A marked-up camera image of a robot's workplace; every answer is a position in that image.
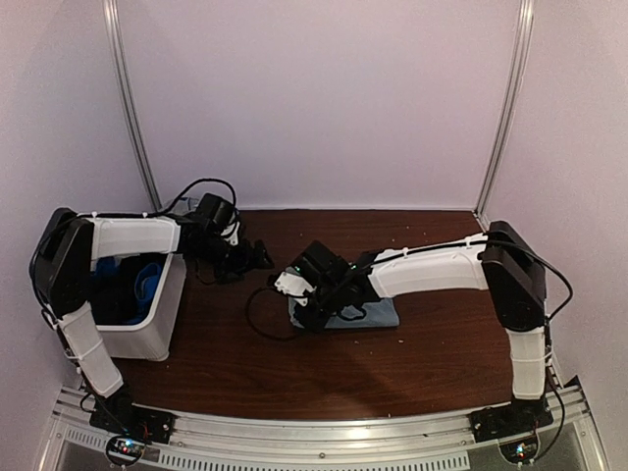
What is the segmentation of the light blue denim skirt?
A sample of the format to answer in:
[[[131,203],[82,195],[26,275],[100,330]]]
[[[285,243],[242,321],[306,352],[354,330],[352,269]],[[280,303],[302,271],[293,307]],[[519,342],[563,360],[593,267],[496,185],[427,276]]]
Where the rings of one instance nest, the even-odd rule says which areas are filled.
[[[362,308],[364,313],[353,306],[345,307],[340,318],[333,316],[328,320],[325,329],[381,329],[396,328],[400,325],[399,315],[391,298],[364,303]]]

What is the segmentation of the black garment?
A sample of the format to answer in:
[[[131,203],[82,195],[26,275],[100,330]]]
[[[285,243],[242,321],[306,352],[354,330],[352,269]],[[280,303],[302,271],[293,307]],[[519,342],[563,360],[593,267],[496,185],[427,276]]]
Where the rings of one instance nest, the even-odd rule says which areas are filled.
[[[97,261],[91,274],[91,310],[99,326],[137,324],[141,309],[137,305],[135,282],[146,265],[141,256],[117,260],[104,257]]]

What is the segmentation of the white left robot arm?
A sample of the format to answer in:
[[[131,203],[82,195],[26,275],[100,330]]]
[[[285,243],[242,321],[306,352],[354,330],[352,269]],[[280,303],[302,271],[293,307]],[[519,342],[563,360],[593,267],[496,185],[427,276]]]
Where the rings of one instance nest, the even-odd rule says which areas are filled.
[[[92,316],[92,268],[102,258],[144,253],[204,260],[219,284],[274,266],[262,241],[245,238],[235,204],[215,194],[204,194],[183,214],[171,209],[151,214],[56,209],[34,249],[28,274],[44,319],[92,392],[103,398],[117,394],[124,379]]]

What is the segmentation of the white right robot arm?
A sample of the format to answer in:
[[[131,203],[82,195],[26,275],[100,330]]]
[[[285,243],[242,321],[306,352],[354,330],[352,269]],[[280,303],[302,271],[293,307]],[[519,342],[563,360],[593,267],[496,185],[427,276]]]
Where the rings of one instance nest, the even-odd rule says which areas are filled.
[[[278,292],[296,302],[295,318],[320,331],[345,307],[414,292],[486,290],[510,344],[512,395],[503,411],[509,432],[525,432],[541,416],[548,362],[546,267],[519,234],[498,221],[486,233],[416,248],[364,252],[347,262],[313,241],[279,275]]]

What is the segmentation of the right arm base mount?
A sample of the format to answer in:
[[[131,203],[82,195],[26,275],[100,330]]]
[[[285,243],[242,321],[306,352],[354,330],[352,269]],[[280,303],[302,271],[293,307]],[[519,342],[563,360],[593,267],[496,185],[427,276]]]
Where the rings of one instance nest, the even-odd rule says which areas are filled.
[[[469,422],[476,444],[496,442],[507,463],[524,465],[537,458],[539,431],[553,423],[553,416],[544,400],[513,400],[471,412]]]

